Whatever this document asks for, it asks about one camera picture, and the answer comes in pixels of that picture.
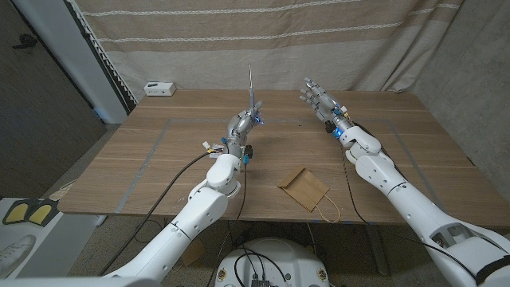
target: dark door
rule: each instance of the dark door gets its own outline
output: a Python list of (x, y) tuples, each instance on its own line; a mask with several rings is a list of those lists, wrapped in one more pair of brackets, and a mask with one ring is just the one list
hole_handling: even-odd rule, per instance
[(105, 132), (35, 38), (12, 4), (0, 0), (0, 195), (4, 197), (41, 196)]

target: beige curtain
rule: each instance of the beige curtain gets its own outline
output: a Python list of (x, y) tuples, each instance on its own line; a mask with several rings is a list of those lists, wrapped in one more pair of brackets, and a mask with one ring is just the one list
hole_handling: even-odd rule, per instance
[(402, 91), (462, 0), (76, 0), (120, 75), (178, 88)]

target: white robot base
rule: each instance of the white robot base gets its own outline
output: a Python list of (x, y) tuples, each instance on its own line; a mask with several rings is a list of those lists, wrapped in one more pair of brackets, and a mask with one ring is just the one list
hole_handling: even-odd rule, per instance
[[(244, 244), (244, 248), (241, 246), (233, 250), (223, 259), (216, 273), (216, 287), (241, 286), (236, 277), (235, 269), (237, 269), (237, 275), (242, 284), (247, 287), (329, 286), (324, 264), (315, 254), (295, 242), (282, 238), (259, 238)], [(281, 272), (270, 260), (262, 256), (259, 260), (257, 255), (252, 255), (252, 251), (269, 257), (280, 267)], [(262, 266), (264, 266), (265, 278), (263, 278)]]

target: white robotic arm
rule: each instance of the white robotic arm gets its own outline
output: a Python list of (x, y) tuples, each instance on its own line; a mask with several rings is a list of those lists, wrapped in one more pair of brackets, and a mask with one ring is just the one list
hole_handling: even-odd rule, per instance
[(105, 277), (143, 277), (161, 282), (193, 239), (217, 221), (227, 208), (228, 200), (240, 190), (236, 180), (244, 163), (251, 157), (245, 146), (246, 136), (252, 127), (261, 123), (259, 101), (234, 116), (227, 131), (227, 153), (220, 155), (207, 172), (206, 179), (198, 184), (188, 197), (181, 212), (130, 262)]
[(345, 107), (306, 78), (304, 100), (326, 124), (326, 131), (345, 147), (346, 157), (359, 176), (379, 189), (426, 246), (434, 263), (454, 286), (491, 285), (510, 280), (510, 241), (491, 231), (453, 218), (409, 183), (393, 161), (381, 152), (381, 143), (355, 126)]

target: blue led light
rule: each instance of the blue led light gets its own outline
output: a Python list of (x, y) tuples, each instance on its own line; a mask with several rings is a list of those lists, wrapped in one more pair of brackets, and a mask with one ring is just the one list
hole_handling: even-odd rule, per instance
[(339, 139), (339, 138), (340, 138), (340, 136), (342, 135), (342, 131), (340, 131), (340, 129), (339, 129), (339, 128), (336, 128), (336, 130), (335, 130), (335, 131), (333, 131), (333, 133), (332, 133), (332, 134), (333, 134), (333, 136), (335, 137), (335, 139)]
[(258, 117), (258, 116), (256, 116), (256, 117), (255, 117), (255, 120), (256, 120), (256, 121), (257, 121), (257, 123), (259, 123), (259, 124), (264, 124), (264, 121), (262, 121), (262, 120), (261, 120), (261, 118), (260, 118), (260, 117)]
[(336, 115), (340, 114), (340, 107), (338, 106), (338, 104), (335, 104), (335, 108), (333, 109), (333, 113), (336, 114)]

